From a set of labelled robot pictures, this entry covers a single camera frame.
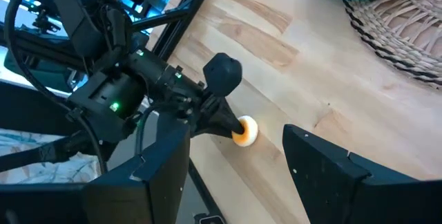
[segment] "woven basket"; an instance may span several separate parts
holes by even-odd
[[[344,0],[351,24],[395,68],[442,89],[442,0]]]

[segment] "patterned fabric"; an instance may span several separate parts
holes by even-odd
[[[60,136],[0,129],[0,156],[39,147]],[[96,157],[78,153],[68,162],[37,163],[0,173],[0,184],[87,183],[98,177]]]

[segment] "wooden table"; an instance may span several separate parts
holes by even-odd
[[[219,52],[243,66],[229,103],[260,127],[249,148],[208,135],[192,141],[228,222],[309,222],[285,162],[286,123],[407,175],[442,178],[442,93],[377,58],[341,0],[206,0],[169,61],[203,80]]]

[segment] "white ball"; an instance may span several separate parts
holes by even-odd
[[[258,137],[258,124],[256,124],[256,121],[250,116],[242,116],[239,117],[238,120],[244,127],[244,133],[238,134],[232,132],[232,139],[238,146],[248,147],[250,144],[253,144]]]

